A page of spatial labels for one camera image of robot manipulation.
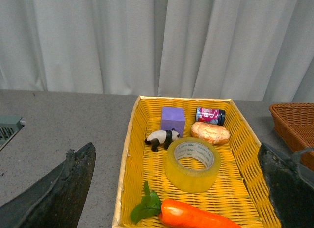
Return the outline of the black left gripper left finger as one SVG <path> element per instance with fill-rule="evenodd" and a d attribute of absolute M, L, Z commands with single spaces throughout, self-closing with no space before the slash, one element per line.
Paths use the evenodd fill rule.
<path fill-rule="evenodd" d="M 2 228 L 75 228 L 90 188 L 96 151 L 88 143 L 0 208 Z"/>

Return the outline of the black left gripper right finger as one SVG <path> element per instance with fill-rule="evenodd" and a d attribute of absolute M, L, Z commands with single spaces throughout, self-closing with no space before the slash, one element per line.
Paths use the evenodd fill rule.
<path fill-rule="evenodd" d="M 269 198 L 283 228 L 314 226 L 314 172 L 301 163 L 306 147 L 291 155 L 262 143 L 258 161 L 269 189 Z"/>

